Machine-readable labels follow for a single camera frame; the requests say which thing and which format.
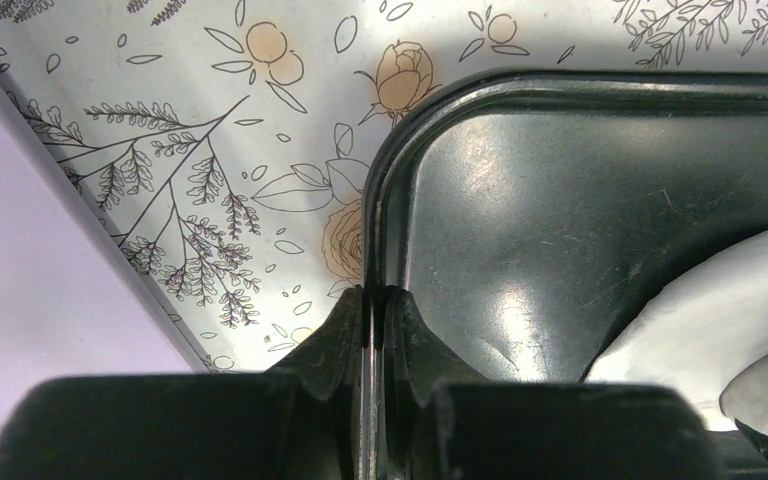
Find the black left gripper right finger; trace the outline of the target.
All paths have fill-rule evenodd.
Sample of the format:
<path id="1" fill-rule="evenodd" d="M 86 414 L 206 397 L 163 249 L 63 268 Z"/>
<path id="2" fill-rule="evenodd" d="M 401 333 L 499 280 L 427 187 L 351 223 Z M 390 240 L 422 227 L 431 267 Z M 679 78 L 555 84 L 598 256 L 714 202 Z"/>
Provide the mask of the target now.
<path id="1" fill-rule="evenodd" d="M 651 386 L 491 380 L 426 325 L 413 295 L 383 302 L 387 479 L 723 479 L 700 418 Z"/>

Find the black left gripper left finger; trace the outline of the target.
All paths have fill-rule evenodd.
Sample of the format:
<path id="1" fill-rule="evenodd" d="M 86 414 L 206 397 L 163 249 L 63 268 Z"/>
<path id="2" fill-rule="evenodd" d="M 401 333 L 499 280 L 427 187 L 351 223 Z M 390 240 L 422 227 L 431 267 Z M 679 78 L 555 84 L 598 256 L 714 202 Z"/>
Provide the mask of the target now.
<path id="1" fill-rule="evenodd" d="M 262 373 L 92 376 L 30 390 L 0 479 L 352 479 L 362 292 Z"/>

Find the white dough disc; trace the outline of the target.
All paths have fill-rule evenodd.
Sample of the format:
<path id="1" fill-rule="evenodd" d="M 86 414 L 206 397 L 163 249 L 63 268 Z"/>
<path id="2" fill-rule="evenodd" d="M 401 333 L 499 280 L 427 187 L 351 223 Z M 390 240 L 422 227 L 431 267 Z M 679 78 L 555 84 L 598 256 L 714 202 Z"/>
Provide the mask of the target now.
<path id="1" fill-rule="evenodd" d="M 628 383 L 678 392 L 707 429 L 735 424 L 720 395 L 768 354 L 768 231 L 693 267 L 648 301 L 595 359 L 588 383 Z"/>

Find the purple plastic tray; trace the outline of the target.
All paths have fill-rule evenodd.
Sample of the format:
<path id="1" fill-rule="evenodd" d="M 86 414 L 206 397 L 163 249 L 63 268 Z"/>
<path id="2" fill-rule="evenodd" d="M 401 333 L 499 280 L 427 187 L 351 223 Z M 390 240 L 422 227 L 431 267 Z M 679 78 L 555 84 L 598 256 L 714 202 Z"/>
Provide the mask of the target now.
<path id="1" fill-rule="evenodd" d="M 0 87 L 0 429 L 41 382 L 190 373 L 184 348 Z"/>

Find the black baking tray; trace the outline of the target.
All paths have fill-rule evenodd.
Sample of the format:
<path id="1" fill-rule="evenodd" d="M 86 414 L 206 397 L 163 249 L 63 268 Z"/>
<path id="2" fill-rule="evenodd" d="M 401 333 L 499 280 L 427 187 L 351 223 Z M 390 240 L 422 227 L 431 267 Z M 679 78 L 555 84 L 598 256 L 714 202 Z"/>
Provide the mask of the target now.
<path id="1" fill-rule="evenodd" d="M 768 74 L 466 79 L 393 131 L 364 196 L 357 477 L 387 479 L 388 290 L 488 379 L 612 384 L 585 376 L 648 301 L 768 231 Z M 720 457 L 761 476 L 752 450 Z"/>

